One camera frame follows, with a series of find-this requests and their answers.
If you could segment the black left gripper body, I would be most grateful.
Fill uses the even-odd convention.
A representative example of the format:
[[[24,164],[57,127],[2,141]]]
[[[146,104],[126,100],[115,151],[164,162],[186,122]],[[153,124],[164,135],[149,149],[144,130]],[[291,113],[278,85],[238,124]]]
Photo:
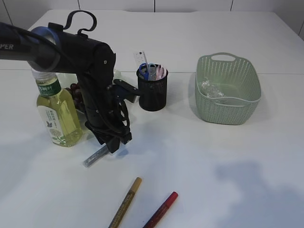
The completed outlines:
[[[127,144],[132,140],[128,109],[123,99],[110,93],[110,102],[107,103],[87,90],[82,90],[82,98],[86,127],[101,145],[116,144],[116,141]]]

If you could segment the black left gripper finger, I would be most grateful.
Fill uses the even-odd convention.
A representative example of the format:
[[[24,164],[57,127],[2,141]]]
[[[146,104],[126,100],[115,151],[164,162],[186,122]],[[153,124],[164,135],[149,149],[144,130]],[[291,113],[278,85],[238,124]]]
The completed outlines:
[[[120,139],[117,137],[110,137],[106,140],[106,146],[110,153],[114,153],[120,148]]]

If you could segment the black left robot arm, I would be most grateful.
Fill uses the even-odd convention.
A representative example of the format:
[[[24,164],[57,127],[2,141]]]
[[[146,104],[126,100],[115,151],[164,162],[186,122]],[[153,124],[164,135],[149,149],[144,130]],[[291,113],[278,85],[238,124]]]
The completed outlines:
[[[139,90],[114,79],[116,55],[104,42],[90,39],[85,28],[77,34],[49,23],[32,31],[10,24],[0,25],[0,57],[26,61],[43,76],[40,94],[46,98],[53,82],[50,73],[75,74],[81,91],[81,111],[86,127],[96,139],[116,152],[132,139],[125,100],[132,101]]]

